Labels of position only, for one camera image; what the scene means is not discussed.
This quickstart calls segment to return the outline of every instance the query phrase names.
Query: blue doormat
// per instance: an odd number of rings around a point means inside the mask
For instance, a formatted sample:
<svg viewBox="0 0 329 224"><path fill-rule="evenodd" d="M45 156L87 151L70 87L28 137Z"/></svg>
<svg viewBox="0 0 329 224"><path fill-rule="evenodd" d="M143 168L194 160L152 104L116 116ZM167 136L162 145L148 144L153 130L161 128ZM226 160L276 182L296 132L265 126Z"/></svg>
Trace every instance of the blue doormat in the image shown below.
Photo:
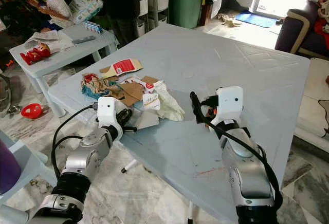
<svg viewBox="0 0 329 224"><path fill-rule="evenodd" d="M244 11L235 17L236 20L243 21L249 24L269 28L276 23L277 20L269 17L263 17Z"/></svg>

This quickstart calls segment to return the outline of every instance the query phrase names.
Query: small light blue table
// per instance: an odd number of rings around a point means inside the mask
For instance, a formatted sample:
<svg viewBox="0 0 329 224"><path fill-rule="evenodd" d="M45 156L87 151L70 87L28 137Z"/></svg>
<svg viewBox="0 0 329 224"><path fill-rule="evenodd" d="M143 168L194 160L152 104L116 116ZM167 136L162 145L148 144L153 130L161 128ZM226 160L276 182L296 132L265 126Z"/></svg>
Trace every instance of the small light blue table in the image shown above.
<svg viewBox="0 0 329 224"><path fill-rule="evenodd" d="M96 37L95 40L84 42L81 44L74 45L66 49L65 51L52 54L49 58L36 62L33 65L28 65L20 56L20 53L26 52L24 44L10 49L11 55L14 57L15 61L21 66L26 76L29 78L32 86L37 91L37 93L43 93L47 102L55 115L58 117L65 115L65 110L59 107L57 104L53 103L48 95L49 86L46 80L43 78L53 71L58 70L74 61L77 61L89 54L93 55L95 61L101 59L98 50L105 48L106 55L117 50L115 43L115 36L112 32L104 30L104 32L99 35L95 32L88 31L84 28L83 23L78 25L73 25L68 28L59 31L59 33L65 33L72 40L81 39L90 35Z"/></svg>
<svg viewBox="0 0 329 224"><path fill-rule="evenodd" d="M214 217L236 220L218 138L196 124L189 93L202 99L221 86L237 85L244 91L242 121L265 149L281 184L309 59L165 24L52 86L51 99L75 113L95 101L81 93L82 74L99 73L127 58L139 59L144 69L123 78L137 74L164 80L186 112L183 122L161 120L122 137L139 162ZM93 115L87 111L77 117L86 123L94 121Z"/></svg>

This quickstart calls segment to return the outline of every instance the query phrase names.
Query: white shirt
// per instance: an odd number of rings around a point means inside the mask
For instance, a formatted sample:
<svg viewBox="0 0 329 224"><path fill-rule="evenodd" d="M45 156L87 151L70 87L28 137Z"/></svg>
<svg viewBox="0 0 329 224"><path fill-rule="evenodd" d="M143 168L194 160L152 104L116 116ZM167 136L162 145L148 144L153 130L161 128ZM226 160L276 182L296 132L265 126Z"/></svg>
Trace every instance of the white shirt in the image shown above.
<svg viewBox="0 0 329 224"><path fill-rule="evenodd" d="M57 24L58 26L65 28L68 26L73 25L72 20L72 13L70 11L70 8L66 4L65 0L47 0L47 7L55 12L58 12L59 14L63 15L64 17L68 18L69 21L62 20L56 16L52 16L50 23L51 24Z"/></svg>

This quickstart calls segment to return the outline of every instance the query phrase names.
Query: purple container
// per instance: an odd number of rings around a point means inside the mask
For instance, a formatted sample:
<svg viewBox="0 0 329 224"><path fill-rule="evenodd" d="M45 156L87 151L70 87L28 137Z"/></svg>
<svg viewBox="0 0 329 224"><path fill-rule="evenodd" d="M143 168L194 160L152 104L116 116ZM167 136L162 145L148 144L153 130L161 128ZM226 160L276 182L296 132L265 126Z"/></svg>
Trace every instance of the purple container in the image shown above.
<svg viewBox="0 0 329 224"><path fill-rule="evenodd" d="M0 139L0 195L9 191L18 181L21 168L14 155Z"/></svg>

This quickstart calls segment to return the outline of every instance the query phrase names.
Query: purple sofa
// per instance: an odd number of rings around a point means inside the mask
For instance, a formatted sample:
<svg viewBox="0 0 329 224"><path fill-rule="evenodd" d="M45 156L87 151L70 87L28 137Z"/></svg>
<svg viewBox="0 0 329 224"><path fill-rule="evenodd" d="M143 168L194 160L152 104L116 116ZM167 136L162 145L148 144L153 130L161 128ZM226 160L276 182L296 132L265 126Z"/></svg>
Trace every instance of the purple sofa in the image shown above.
<svg viewBox="0 0 329 224"><path fill-rule="evenodd" d="M324 37L314 32L318 18L317 5L309 0L301 0L297 7L288 11L275 49L329 60Z"/></svg>

